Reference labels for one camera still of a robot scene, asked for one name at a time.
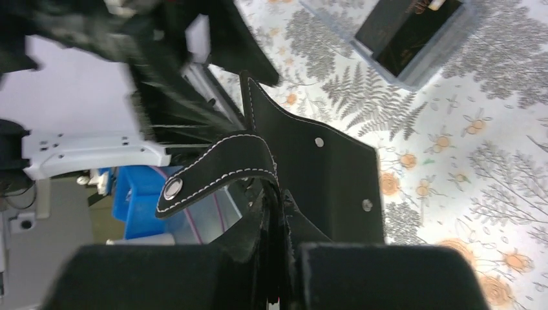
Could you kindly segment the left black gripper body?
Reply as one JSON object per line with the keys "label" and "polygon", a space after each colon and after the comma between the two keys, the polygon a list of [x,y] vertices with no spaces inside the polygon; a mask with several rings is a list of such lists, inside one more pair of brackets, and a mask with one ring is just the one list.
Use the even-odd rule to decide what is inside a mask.
{"label": "left black gripper body", "polygon": [[185,22],[171,1],[1,1],[1,72],[37,70],[26,39],[40,36],[107,61],[124,62],[120,36],[160,34],[181,47]]}

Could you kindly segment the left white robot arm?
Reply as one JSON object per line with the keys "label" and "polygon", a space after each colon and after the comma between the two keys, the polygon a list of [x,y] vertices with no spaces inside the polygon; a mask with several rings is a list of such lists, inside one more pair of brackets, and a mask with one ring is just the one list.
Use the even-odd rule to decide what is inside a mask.
{"label": "left white robot arm", "polygon": [[1,194],[72,172],[178,165],[242,130],[211,64],[279,82],[233,1],[2,1],[2,74],[39,68],[26,52],[32,35],[125,64],[138,133],[45,134],[2,119]]}

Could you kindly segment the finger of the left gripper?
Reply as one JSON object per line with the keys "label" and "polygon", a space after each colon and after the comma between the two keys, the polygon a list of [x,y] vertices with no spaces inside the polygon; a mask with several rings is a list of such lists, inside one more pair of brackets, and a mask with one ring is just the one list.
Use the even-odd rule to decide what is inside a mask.
{"label": "finger of the left gripper", "polygon": [[222,132],[243,130],[245,127],[229,119],[206,101],[181,75],[182,62],[170,48],[160,43],[127,43],[127,55],[144,75],[145,81],[158,88],[176,108],[183,109],[183,117],[195,117]]}
{"label": "finger of the left gripper", "polygon": [[246,70],[267,86],[279,84],[279,73],[260,48],[234,1],[189,1],[188,9],[209,18],[208,63],[234,74]]}

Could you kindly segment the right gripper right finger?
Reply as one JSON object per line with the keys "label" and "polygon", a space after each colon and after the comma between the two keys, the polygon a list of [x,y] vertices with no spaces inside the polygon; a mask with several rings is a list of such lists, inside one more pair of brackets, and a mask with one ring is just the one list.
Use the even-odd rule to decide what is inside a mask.
{"label": "right gripper right finger", "polygon": [[299,309],[488,309],[455,250],[436,246],[305,243],[296,263]]}

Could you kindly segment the black leather card holder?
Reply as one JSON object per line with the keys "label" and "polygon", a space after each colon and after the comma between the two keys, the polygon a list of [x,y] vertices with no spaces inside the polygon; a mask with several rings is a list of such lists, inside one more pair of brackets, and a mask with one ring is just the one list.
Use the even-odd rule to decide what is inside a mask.
{"label": "black leather card holder", "polygon": [[166,219],[235,181],[260,187],[248,212],[205,251],[213,307],[388,309],[374,258],[384,243],[377,154],[323,123],[283,110],[246,72],[246,127],[216,141],[166,181]]}

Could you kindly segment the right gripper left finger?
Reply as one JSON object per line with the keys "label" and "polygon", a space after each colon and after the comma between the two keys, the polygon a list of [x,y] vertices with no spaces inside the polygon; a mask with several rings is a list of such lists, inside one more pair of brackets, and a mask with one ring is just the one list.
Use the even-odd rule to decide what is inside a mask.
{"label": "right gripper left finger", "polygon": [[41,309],[261,309],[250,265],[214,245],[88,245]]}

